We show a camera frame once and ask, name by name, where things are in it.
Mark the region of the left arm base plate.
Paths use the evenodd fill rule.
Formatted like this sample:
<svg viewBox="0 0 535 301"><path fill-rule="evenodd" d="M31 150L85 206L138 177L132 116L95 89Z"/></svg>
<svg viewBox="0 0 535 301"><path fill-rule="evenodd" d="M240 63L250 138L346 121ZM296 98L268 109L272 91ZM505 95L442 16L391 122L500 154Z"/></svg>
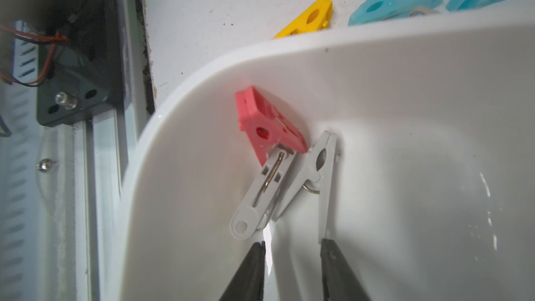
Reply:
<svg viewBox="0 0 535 301"><path fill-rule="evenodd" d="M48 31L66 41L58 46L44 82L37 88L40 125L72 125L123 103L117 0L55 0Z"/></svg>

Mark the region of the white plastic storage box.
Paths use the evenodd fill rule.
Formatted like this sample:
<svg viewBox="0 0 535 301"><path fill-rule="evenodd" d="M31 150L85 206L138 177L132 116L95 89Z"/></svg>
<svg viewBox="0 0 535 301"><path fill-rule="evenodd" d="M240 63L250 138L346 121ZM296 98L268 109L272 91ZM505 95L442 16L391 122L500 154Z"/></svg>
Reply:
<svg viewBox="0 0 535 301"><path fill-rule="evenodd" d="M123 184L104 300L321 300L331 238L372 300L534 299L534 8L273 40L186 79Z"/></svg>

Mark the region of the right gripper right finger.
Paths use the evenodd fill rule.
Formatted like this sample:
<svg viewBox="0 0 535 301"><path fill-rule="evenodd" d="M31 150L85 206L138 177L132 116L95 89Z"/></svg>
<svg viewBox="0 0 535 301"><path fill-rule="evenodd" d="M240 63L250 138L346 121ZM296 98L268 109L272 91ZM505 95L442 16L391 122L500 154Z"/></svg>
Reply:
<svg viewBox="0 0 535 301"><path fill-rule="evenodd" d="M324 300L371 300L334 240L323 238L320 259Z"/></svg>

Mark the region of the yellow clothespin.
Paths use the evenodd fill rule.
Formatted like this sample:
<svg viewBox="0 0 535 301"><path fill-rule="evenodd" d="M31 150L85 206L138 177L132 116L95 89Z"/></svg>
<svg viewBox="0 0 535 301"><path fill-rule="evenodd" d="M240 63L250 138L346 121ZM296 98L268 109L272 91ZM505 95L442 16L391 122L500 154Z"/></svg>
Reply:
<svg viewBox="0 0 535 301"><path fill-rule="evenodd" d="M274 38L283 38L327 29L333 15L331 0L317 0Z"/></svg>

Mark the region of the pink clothespin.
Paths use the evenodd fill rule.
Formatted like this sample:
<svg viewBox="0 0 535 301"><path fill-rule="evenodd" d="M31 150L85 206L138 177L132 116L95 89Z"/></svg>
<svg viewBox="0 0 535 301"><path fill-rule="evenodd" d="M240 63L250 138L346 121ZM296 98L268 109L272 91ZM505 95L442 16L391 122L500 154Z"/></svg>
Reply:
<svg viewBox="0 0 535 301"><path fill-rule="evenodd" d="M268 150L282 144L298 153L309 146L302 133L254 86L235 93L238 125L247 134L261 165L268 159Z"/></svg>

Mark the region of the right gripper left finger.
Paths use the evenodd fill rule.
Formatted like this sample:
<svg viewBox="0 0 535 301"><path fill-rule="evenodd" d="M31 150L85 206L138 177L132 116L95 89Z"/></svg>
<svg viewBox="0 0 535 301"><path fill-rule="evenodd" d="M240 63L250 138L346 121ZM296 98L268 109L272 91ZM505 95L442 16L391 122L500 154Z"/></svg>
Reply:
<svg viewBox="0 0 535 301"><path fill-rule="evenodd" d="M265 270L266 243L255 242L220 297L220 301L262 301Z"/></svg>

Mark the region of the grey clothespin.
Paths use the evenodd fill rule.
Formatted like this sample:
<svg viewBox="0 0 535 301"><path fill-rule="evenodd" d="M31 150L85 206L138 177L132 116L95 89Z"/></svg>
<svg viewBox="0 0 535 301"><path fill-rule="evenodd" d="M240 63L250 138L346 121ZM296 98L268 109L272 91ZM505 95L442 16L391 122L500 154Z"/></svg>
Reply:
<svg viewBox="0 0 535 301"><path fill-rule="evenodd" d="M309 188L319 194L318 208L318 243L327 238L327 222L332 191L334 166L337 157L338 136L324 131L309 151L303 165L293 182L285 190L274 210L273 217L277 221L289 207L301 189Z"/></svg>
<svg viewBox="0 0 535 301"><path fill-rule="evenodd" d="M234 238L246 240L267 226L295 156L293 149L282 144L274 147L231 219L230 232Z"/></svg>

